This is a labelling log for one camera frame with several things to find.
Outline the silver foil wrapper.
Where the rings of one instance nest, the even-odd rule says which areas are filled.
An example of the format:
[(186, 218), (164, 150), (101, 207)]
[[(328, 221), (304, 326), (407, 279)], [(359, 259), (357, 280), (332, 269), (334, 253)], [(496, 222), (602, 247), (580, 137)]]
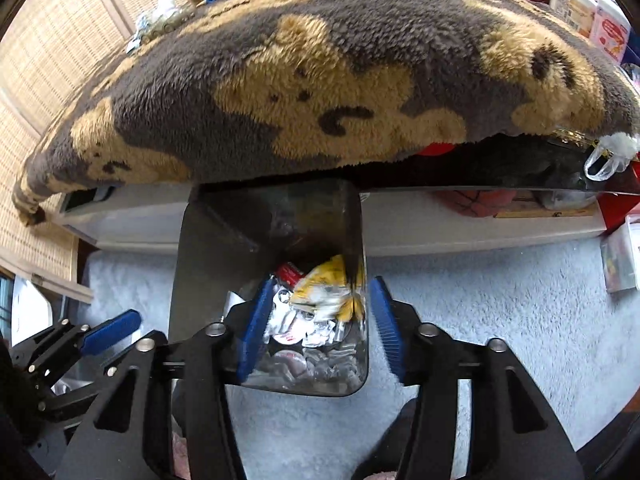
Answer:
[(344, 340), (350, 322), (314, 322), (311, 314), (288, 305), (292, 292), (292, 289), (283, 285), (277, 285), (274, 289), (273, 308), (264, 333), (265, 342), (274, 341), (282, 346), (300, 344), (303, 348), (314, 349), (339, 344)]

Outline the yellow snack wrapper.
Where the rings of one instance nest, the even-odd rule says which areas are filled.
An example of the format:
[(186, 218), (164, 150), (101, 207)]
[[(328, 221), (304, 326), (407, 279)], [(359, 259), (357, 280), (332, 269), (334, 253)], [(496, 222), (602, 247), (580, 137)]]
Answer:
[(295, 285), (288, 305), (312, 315), (314, 322), (361, 322), (366, 316), (362, 299), (364, 274), (358, 266), (355, 281), (346, 275), (342, 255), (321, 263)]

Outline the red cylindrical snack tube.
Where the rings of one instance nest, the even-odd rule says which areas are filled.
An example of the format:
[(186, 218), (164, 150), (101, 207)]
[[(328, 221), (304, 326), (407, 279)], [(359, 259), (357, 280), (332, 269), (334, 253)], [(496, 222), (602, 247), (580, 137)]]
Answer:
[(294, 289), (304, 276), (305, 274), (290, 262), (282, 263), (276, 270), (276, 277), (279, 282), (289, 289)]

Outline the dark grey trash bin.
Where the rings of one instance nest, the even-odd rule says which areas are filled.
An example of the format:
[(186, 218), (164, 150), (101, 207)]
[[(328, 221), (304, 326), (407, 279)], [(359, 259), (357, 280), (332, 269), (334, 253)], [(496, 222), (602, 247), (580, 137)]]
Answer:
[(237, 384), (349, 396), (369, 370), (360, 196), (342, 181), (196, 186), (184, 211), (169, 339), (215, 325)]

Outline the blue white wrapper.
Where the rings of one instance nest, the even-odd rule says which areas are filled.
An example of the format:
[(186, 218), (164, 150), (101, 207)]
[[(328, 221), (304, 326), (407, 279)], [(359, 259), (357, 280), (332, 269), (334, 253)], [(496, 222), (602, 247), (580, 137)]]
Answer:
[(134, 36), (126, 44), (125, 53), (130, 54), (144, 44), (173, 32), (183, 24), (186, 24), (187, 21), (190, 21), (194, 15), (195, 12), (190, 8), (169, 8), (154, 11), (152, 14), (140, 15)]

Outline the brown teddy bear blanket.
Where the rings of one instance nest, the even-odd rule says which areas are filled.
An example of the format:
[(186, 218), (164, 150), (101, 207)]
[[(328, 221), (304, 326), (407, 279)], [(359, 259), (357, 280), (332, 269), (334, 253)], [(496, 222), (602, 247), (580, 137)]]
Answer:
[(93, 70), (32, 150), (12, 202), (222, 182), (416, 154), (497, 133), (639, 130), (625, 73), (529, 0), (220, 0)]

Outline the woven bamboo screen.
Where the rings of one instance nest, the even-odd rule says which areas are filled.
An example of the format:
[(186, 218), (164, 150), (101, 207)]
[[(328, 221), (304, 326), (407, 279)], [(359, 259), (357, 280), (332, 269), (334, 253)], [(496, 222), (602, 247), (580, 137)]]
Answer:
[(156, 0), (16, 0), (1, 38), (1, 269), (51, 292), (91, 300), (77, 281), (77, 237), (27, 229), (11, 194), (18, 170), (93, 66), (122, 46)]

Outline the white pink wipes canister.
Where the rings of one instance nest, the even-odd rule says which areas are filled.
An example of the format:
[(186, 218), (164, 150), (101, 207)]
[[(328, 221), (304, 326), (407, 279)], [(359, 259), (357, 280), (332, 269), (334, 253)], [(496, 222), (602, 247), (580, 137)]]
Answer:
[(630, 35), (630, 23), (613, 0), (597, 0), (589, 39), (617, 64), (623, 61)]

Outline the white bottle yellow cap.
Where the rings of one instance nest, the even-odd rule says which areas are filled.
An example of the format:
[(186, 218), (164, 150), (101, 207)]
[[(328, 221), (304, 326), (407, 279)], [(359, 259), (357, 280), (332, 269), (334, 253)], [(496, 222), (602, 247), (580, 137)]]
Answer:
[(586, 38), (590, 36), (597, 9), (594, 0), (550, 0), (550, 6), (570, 28)]

